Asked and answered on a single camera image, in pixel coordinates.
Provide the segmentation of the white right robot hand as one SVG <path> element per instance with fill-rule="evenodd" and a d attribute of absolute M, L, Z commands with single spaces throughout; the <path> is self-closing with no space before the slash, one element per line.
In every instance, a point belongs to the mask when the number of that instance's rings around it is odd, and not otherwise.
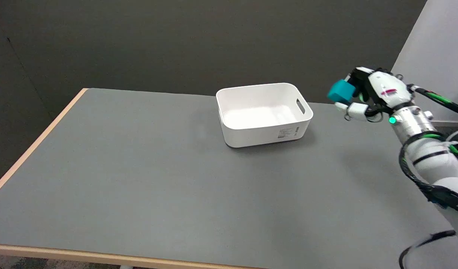
<path fill-rule="evenodd" d="M 355 67 L 343 80 L 330 88 L 328 99 L 344 113 L 347 121 L 376 122 L 383 114 L 413 106 L 413 94 L 407 85 L 386 69 Z"/>

